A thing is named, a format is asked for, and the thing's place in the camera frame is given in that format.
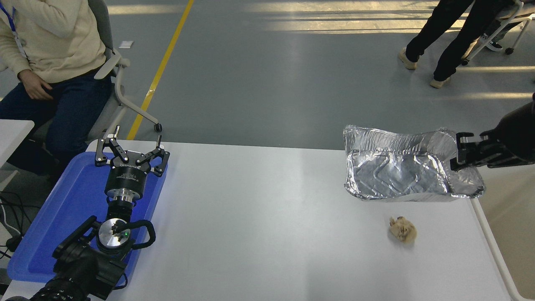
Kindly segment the person's right hand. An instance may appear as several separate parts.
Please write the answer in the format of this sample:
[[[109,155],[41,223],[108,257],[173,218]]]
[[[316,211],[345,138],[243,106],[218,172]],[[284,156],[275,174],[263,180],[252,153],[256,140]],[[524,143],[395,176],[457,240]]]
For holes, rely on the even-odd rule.
[[[26,69],[17,73],[18,79],[23,84],[28,96],[33,100],[52,101],[50,95],[52,87],[32,70]]]

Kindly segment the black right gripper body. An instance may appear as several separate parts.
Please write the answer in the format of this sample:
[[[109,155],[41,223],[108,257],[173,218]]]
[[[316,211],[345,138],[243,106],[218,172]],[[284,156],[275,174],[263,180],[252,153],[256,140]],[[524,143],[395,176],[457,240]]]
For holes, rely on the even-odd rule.
[[[534,102],[504,116],[495,128],[497,139],[502,143],[506,159],[498,166],[521,166],[534,164],[535,117]]]

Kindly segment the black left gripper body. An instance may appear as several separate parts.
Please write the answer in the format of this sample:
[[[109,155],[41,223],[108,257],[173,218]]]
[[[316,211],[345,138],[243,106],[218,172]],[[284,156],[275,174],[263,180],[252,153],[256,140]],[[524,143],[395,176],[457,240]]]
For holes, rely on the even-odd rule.
[[[127,151],[129,160],[124,163],[121,156],[110,161],[110,173],[104,192],[107,196],[118,196],[128,191],[132,196],[143,196],[148,174],[151,172],[151,158],[148,154]]]

